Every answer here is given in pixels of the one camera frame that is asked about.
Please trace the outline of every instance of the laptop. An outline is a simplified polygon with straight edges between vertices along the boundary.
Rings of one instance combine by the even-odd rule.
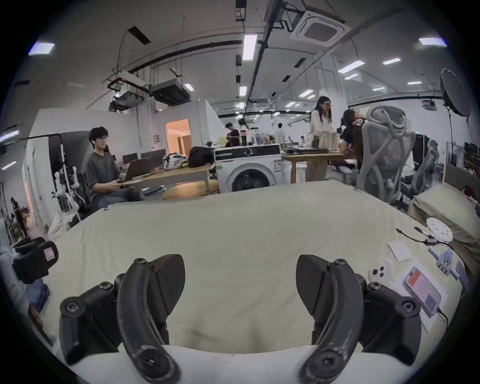
[[[163,168],[163,156],[165,156],[166,152],[166,149],[159,149],[157,151],[142,153],[141,156],[142,158],[150,157],[154,167]]]
[[[155,166],[152,165],[152,159],[145,157],[143,159],[132,160],[125,176],[125,181],[129,181],[135,177],[148,175]]]

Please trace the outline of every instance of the washing machine door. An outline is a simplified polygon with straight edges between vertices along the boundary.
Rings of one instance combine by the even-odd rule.
[[[276,185],[272,171],[263,164],[257,163],[247,163],[238,166],[230,173],[227,179],[228,192],[269,187],[271,185]]]

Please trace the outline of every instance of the monitor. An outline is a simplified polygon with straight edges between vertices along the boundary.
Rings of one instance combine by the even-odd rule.
[[[163,166],[163,156],[167,153],[166,149],[159,149],[157,151],[145,152],[142,153],[140,156],[142,158],[150,157],[152,159],[152,163],[154,167],[162,167]]]
[[[124,164],[128,164],[130,163],[132,160],[138,160],[138,154],[136,153],[131,153],[129,155],[123,155],[123,163]]]

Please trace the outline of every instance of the jeans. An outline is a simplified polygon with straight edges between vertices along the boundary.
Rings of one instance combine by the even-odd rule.
[[[135,188],[117,189],[108,195],[100,196],[95,202],[96,209],[106,207],[115,203],[126,203],[130,201],[141,201],[142,198]]]

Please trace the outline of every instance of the gray t-shirt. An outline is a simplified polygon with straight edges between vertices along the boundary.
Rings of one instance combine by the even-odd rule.
[[[104,153],[103,156],[96,152],[91,153],[87,161],[87,180],[93,202],[99,196],[108,193],[94,192],[92,187],[97,183],[104,184],[116,180],[119,178],[119,175],[120,172],[110,153]]]

